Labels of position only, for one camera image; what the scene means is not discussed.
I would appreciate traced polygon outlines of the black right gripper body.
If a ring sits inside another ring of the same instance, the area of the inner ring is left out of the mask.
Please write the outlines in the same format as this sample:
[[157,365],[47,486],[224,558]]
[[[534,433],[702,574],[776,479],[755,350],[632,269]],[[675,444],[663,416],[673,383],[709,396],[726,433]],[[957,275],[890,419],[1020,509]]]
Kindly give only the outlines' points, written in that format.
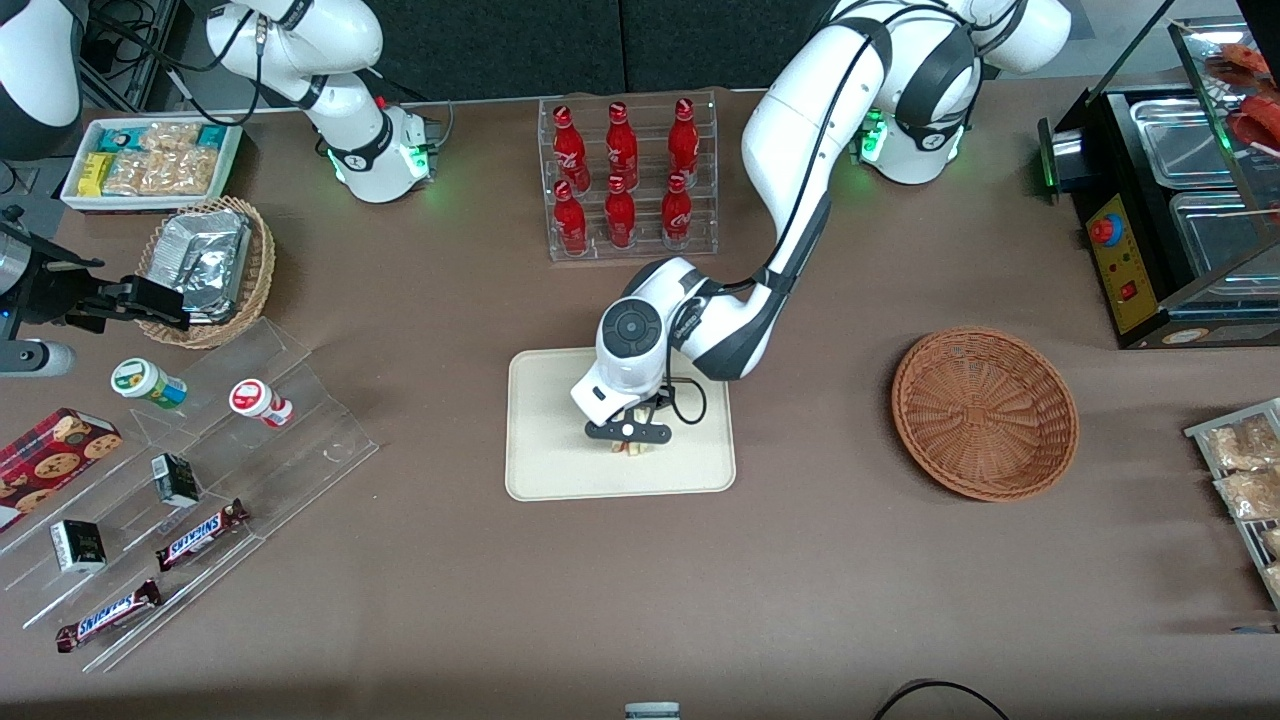
[[81,304],[105,282],[90,270],[105,265],[19,228],[3,229],[3,325],[104,327]]

